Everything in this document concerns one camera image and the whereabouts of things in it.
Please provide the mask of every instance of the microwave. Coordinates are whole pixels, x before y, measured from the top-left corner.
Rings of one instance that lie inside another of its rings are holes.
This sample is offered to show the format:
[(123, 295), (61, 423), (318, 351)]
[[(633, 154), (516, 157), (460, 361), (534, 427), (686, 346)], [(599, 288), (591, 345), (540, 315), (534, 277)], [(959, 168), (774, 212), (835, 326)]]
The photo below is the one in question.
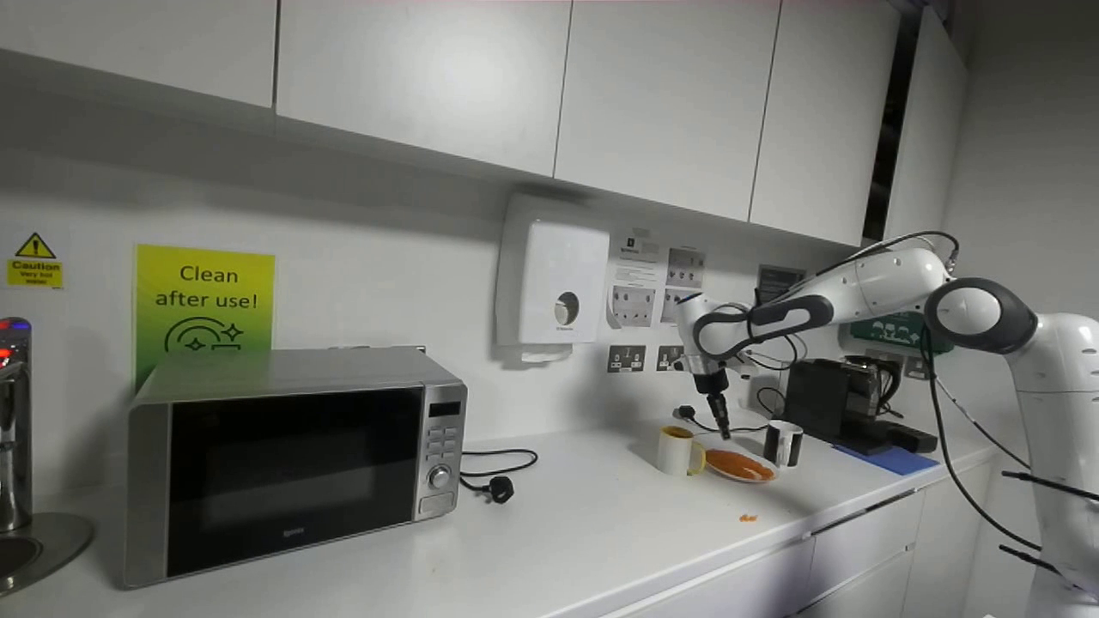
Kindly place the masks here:
[(419, 351), (165, 358), (126, 419), (121, 584), (452, 513), (463, 409)]

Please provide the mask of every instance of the microwave door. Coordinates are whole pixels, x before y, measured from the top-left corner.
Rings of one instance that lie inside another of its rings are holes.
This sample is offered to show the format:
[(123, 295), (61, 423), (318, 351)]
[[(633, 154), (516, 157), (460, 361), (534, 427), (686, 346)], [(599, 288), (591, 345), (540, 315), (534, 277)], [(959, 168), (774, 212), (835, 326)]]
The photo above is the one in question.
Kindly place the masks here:
[(408, 524), (423, 393), (174, 405), (168, 578)]

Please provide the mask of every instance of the cabinet door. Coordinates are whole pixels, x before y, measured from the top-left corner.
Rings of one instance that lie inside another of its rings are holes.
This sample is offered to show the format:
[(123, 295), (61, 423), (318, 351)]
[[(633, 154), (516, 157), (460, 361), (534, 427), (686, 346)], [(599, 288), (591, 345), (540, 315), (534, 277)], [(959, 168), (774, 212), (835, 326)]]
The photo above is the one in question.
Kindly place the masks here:
[(899, 552), (797, 615), (800, 618), (899, 618), (910, 562), (913, 558)]
[(282, 117), (552, 173), (570, 0), (282, 0)]
[(962, 107), (966, 63), (935, 10), (923, 10), (899, 125), (886, 239), (938, 231), (943, 224)]
[[(973, 465), (959, 470), (959, 478), (974, 501), (987, 501), (994, 465)], [(913, 578), (902, 615), (966, 615), (969, 580), (987, 524), (969, 508), (951, 481), (938, 481), (922, 493), (922, 505), (922, 536), (913, 549)]]
[(724, 572), (705, 573), (680, 589), (670, 589), (666, 593), (647, 597), (616, 615), (629, 615), (629, 618), (791, 615), (800, 606), (797, 597), (800, 562), (803, 562), (803, 542), (782, 545), (764, 558), (737, 560)]
[(749, 217), (768, 0), (578, 0), (555, 178)]
[(0, 50), (271, 107), (276, 0), (0, 0)]
[(886, 558), (906, 552), (916, 538), (916, 525), (922, 501), (913, 494), (880, 501), (863, 516), (826, 525), (811, 542), (813, 560), (803, 578), (803, 593), (826, 597)]
[(751, 220), (860, 243), (899, 10), (782, 0)]

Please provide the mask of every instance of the cup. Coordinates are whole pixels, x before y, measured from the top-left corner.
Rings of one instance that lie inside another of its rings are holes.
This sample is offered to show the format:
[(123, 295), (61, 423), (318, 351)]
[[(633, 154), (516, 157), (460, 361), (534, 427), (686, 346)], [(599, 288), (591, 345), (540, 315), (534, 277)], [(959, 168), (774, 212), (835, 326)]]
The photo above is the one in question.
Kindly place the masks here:
[(664, 427), (655, 439), (655, 467), (670, 478), (690, 478), (700, 470), (700, 448), (684, 427)]
[(792, 423), (765, 423), (764, 458), (777, 467), (797, 467), (803, 430)]

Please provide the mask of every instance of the warning sign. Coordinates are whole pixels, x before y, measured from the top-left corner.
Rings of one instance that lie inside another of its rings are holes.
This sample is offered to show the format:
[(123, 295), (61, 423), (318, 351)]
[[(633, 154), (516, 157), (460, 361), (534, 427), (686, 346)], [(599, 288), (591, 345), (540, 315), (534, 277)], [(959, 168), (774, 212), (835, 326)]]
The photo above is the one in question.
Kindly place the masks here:
[(42, 233), (30, 233), (8, 260), (10, 288), (61, 288), (65, 269)]
[(42, 241), (42, 233), (30, 233), (15, 257), (54, 260), (59, 255)]

